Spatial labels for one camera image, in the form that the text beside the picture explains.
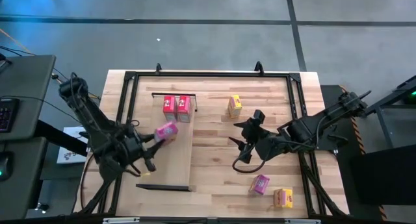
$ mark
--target keyboard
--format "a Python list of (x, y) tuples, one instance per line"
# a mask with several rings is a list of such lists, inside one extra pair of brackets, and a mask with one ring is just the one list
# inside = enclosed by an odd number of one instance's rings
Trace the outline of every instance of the keyboard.
[(19, 108), (19, 99), (0, 99), (0, 134), (10, 132)]

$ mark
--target gray floor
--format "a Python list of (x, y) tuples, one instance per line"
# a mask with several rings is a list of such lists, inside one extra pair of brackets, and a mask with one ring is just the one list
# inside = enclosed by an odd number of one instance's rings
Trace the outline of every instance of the gray floor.
[[(297, 20), (416, 21), (416, 0), (293, 0)], [(136, 19), (289, 20), (286, 0), (4, 0), (0, 14)], [(290, 25), (108, 25), (0, 23), (33, 53), (54, 54), (56, 68), (74, 71), (101, 95), (108, 69), (299, 71)], [(308, 71), (321, 84), (342, 84), (372, 104), (415, 74), (416, 27), (300, 26)], [(5, 36), (1, 44), (16, 46)], [(51, 82), (46, 99), (70, 112)], [(77, 123), (45, 105), (41, 118), (62, 129)], [(386, 148), (374, 116), (359, 121), (368, 152)], [(77, 180), (58, 181), (42, 190), (50, 214), (70, 211)], [(414, 206), (385, 206), (394, 221), (416, 222)]]

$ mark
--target wooden tabletop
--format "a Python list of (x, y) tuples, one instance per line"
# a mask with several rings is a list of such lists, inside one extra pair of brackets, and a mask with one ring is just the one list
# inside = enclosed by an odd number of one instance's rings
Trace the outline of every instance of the wooden tabletop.
[[(124, 73), (125, 70), (110, 70), (107, 75), (100, 109), (110, 119), (116, 118)], [(307, 112), (309, 115), (316, 114), (324, 108), (318, 75), (314, 72), (303, 72), (301, 78)], [(279, 155), (269, 160), (261, 170), (252, 174), (240, 174), (231, 168), (232, 162), (239, 155), (239, 150), (233, 142), (228, 140), (228, 136), (242, 140), (241, 129), (234, 127), (234, 123), (246, 121), (253, 115), (255, 109), (260, 109), (265, 113), (266, 119), (263, 127), (270, 131), (275, 132), (277, 127), (291, 120), (287, 85), (284, 79), (141, 77), (133, 119), (140, 121), (137, 130), (143, 133), (154, 131), (150, 127), (152, 92), (195, 93), (197, 96), (198, 112), (195, 113), (194, 119), (190, 169), (190, 186), (193, 192), (162, 192), (137, 188), (138, 179), (125, 174), (120, 189), (117, 216), (307, 217), (297, 154)], [(298, 113), (300, 113), (296, 88), (294, 92)], [(226, 109), (230, 95), (235, 94), (240, 95), (242, 112), (238, 119), (230, 119)], [(128, 102), (129, 95), (126, 98), (125, 113)], [(338, 207), (348, 213), (336, 158), (322, 151), (317, 151), (316, 156), (322, 186)], [(237, 167), (252, 169), (260, 163), (260, 158), (253, 151), (250, 164), (239, 162)], [(258, 174), (270, 178), (266, 194), (263, 196), (248, 195), (248, 189)], [(101, 183), (98, 167), (95, 162), (92, 162), (84, 182), (85, 203), (94, 196)], [(273, 191), (280, 188), (293, 189), (294, 206), (292, 209), (273, 208)], [(318, 212), (315, 190), (311, 189), (311, 193), (314, 208)], [(111, 195), (107, 198), (107, 204), (110, 201)], [(74, 211), (80, 209), (78, 192)]]
[[(163, 114), (163, 103), (164, 96), (157, 95), (153, 98), (150, 129), (156, 129), (166, 124), (167, 120)], [(194, 98), (191, 99), (191, 103), (194, 108)], [(176, 123), (178, 133), (175, 140), (168, 145), (162, 146), (157, 151), (157, 156), (153, 159), (153, 163), (156, 165), (156, 171), (151, 176), (139, 178), (139, 184), (189, 187), (194, 119), (195, 114), (192, 112), (190, 115), (190, 123)], [(151, 147), (155, 143), (154, 140), (151, 140), (144, 146)], [(137, 160), (135, 166), (140, 171), (147, 171), (144, 160)]]

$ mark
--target small box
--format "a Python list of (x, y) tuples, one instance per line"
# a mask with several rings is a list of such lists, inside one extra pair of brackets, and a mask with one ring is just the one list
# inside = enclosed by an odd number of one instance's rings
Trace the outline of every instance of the small box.
[(176, 139), (176, 134), (178, 129), (176, 127), (176, 123), (170, 121), (169, 123), (159, 127), (155, 130), (155, 141), (159, 142), (161, 140), (166, 140), (166, 143), (170, 143), (172, 140)]
[(267, 184), (269, 182), (269, 178), (264, 175), (258, 175), (254, 178), (252, 186), (250, 187), (249, 192), (258, 193), (263, 195), (266, 191)]
[(280, 208), (293, 208), (293, 192), (291, 189), (274, 191), (274, 206)]
[(237, 118), (241, 113), (242, 105), (238, 95), (232, 95), (228, 102), (228, 112), (230, 118)]
[(190, 101), (190, 97), (185, 95), (180, 96), (177, 105), (177, 118), (183, 123), (189, 123), (191, 114), (192, 102)]
[(176, 99), (175, 96), (165, 96), (163, 101), (163, 114), (168, 121), (176, 122)]

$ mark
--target orange box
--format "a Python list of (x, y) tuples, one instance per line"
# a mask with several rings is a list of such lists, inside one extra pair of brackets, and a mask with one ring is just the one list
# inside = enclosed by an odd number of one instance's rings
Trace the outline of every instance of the orange box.
[(241, 113), (242, 105), (240, 96), (232, 95), (228, 102), (228, 112), (230, 118), (238, 118)]
[(274, 191), (274, 206), (280, 208), (293, 208), (293, 192), (291, 189)]

